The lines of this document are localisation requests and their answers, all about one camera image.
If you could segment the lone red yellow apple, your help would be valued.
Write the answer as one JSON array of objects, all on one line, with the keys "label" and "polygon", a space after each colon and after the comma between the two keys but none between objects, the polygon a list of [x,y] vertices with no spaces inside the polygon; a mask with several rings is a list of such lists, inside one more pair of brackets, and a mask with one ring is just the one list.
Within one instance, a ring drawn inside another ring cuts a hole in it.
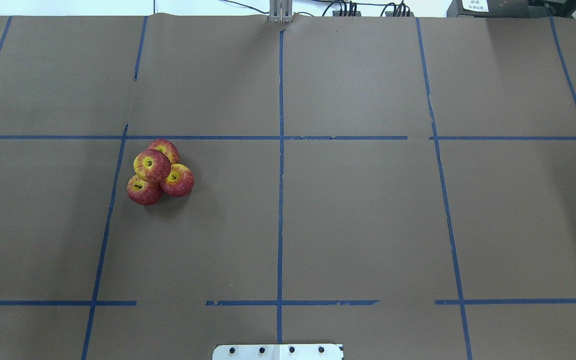
[{"label": "lone red yellow apple", "polygon": [[133,161],[135,175],[147,183],[160,183],[172,170],[169,158],[159,150],[145,149]]}]

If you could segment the red yellow apple front-left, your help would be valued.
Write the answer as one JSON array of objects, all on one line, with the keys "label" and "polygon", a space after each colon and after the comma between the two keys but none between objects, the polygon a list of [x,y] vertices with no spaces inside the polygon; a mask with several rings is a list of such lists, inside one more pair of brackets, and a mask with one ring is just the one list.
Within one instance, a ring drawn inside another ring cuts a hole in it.
[{"label": "red yellow apple front-left", "polygon": [[138,175],[133,175],[126,185],[126,194],[138,205],[149,207],[162,198],[163,190],[158,183],[147,182]]}]

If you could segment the red yellow apple back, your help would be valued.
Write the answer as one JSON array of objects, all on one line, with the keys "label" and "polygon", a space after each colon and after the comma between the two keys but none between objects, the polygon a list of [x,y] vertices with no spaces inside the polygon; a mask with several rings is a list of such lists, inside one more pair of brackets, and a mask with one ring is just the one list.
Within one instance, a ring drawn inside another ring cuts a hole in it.
[{"label": "red yellow apple back", "polygon": [[180,160],[178,147],[165,138],[158,138],[153,140],[147,149],[156,150],[163,153],[167,159],[169,159],[171,164],[178,164]]}]

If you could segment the red yellow apple front-right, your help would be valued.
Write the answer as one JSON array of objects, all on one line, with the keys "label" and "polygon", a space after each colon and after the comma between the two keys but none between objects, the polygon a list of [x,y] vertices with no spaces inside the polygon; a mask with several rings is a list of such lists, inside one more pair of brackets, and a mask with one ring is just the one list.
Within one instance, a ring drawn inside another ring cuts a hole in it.
[{"label": "red yellow apple front-right", "polygon": [[160,181],[159,186],[165,194],[182,198],[192,191],[194,184],[195,177],[192,171],[183,164],[174,163],[171,165],[170,173]]}]

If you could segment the aluminium frame post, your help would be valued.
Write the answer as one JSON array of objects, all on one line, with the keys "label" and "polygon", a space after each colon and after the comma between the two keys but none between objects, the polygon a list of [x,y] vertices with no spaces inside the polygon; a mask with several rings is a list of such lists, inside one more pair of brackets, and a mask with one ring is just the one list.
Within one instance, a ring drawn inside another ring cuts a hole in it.
[{"label": "aluminium frame post", "polygon": [[294,19],[293,0],[269,0],[268,17],[270,23],[292,23]]}]

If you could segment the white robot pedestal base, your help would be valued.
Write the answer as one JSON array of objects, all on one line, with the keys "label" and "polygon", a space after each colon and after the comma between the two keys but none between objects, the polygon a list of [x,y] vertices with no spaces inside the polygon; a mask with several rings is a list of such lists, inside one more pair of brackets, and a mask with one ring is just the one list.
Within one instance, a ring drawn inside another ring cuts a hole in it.
[{"label": "white robot pedestal base", "polygon": [[342,344],[222,344],[215,347],[213,360],[343,360]]}]

